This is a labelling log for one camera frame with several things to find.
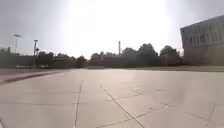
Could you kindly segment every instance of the sky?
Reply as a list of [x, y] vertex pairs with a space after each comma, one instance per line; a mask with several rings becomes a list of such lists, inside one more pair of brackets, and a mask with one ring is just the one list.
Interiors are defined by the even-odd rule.
[[182, 49], [180, 28], [223, 15], [223, 0], [0, 0], [0, 47], [89, 58], [151, 43]]

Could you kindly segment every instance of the distant building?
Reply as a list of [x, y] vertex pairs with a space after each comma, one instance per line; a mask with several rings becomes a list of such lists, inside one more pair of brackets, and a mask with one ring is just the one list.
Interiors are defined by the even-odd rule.
[[181, 28], [184, 58], [192, 65], [224, 64], [224, 16]]

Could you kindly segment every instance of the lamp post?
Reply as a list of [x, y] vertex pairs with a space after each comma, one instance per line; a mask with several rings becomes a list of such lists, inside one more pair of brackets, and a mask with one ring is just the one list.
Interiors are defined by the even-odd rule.
[[16, 50], [17, 50], [17, 43], [18, 43], [18, 39], [20, 38], [20, 37], [22, 37], [21, 35], [18, 35], [18, 34], [15, 34], [15, 35], [13, 35], [14, 37], [16, 37], [16, 44], [15, 44], [15, 53], [17, 52]]
[[37, 42], [38, 40], [34, 40], [34, 50], [33, 50], [33, 56], [34, 56], [34, 69], [36, 69], [36, 51], [37, 51]]

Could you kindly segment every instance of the pole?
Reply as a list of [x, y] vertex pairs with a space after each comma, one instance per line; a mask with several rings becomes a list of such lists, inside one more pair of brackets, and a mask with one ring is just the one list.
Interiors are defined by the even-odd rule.
[[167, 67], [167, 56], [166, 56], [166, 67]]
[[15, 44], [15, 54], [17, 53], [17, 43], [18, 43], [18, 39], [20, 38], [20, 37], [22, 37], [21, 35], [17, 35], [17, 34], [15, 34], [15, 35], [13, 35], [14, 37], [16, 37], [16, 44]]
[[17, 42], [18, 42], [18, 38], [16, 38], [16, 44], [15, 44], [15, 53], [17, 52]]
[[34, 56], [33, 67], [34, 67], [34, 69], [36, 69], [36, 49], [37, 49], [37, 41], [38, 40], [34, 40], [34, 50], [33, 50], [33, 56]]

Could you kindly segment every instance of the tall tower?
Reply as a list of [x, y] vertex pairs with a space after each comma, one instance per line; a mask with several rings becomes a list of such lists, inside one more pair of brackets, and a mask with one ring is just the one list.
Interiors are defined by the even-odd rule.
[[118, 54], [121, 55], [121, 42], [118, 43]]

